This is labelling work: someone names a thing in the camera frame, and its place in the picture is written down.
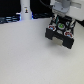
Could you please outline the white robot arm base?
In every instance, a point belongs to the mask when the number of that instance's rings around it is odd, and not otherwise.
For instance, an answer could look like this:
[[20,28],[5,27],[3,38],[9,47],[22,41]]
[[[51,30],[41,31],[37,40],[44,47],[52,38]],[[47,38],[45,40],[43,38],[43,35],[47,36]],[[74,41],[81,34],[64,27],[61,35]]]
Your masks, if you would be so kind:
[[21,19],[31,20],[32,12],[30,9],[30,0],[20,0],[21,2]]

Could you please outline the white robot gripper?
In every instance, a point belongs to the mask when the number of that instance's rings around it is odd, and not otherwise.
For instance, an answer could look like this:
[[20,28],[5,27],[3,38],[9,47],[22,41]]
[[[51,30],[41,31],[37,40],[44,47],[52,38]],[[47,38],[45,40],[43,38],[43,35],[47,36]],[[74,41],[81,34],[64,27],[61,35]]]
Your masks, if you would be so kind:
[[79,0],[51,0],[52,12],[64,17],[77,17],[80,14]]

